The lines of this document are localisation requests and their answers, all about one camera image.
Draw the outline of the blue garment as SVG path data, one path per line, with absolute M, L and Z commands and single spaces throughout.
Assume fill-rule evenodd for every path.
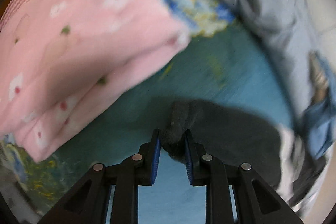
M 335 142 L 335 72 L 318 52 L 309 53 L 313 97 L 303 123 L 309 153 L 320 158 Z

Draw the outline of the pink floral folded blanket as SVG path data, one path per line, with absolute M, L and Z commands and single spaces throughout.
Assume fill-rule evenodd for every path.
M 1 135 L 43 161 L 189 42 L 160 0 L 29 0 L 1 30 Z

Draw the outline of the teal floral bed sheet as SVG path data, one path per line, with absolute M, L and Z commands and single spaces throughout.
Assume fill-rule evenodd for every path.
M 173 102 L 200 99 L 292 126 L 288 100 L 259 40 L 232 19 L 224 29 L 195 35 L 186 50 L 124 93 L 47 160 L 35 164 L 12 136 L 6 137 L 1 141 L 4 164 L 25 200 L 15 203 L 16 193 L 1 191 L 20 222 L 37 218 L 26 221 L 37 223 L 94 163 L 119 163 L 138 151 L 153 129 L 164 130 Z M 154 186 L 139 188 L 139 223 L 205 223 L 205 187 L 189 185 L 186 167 L 163 149 Z

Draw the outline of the black fleece jacket white stripes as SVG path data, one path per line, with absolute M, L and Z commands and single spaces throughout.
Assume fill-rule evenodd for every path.
M 177 101 L 161 133 L 161 143 L 180 162 L 185 157 L 182 136 L 186 130 L 207 153 L 225 164 L 252 165 L 295 212 L 310 207 L 315 200 L 326 159 L 314 160 L 291 129 L 209 101 Z

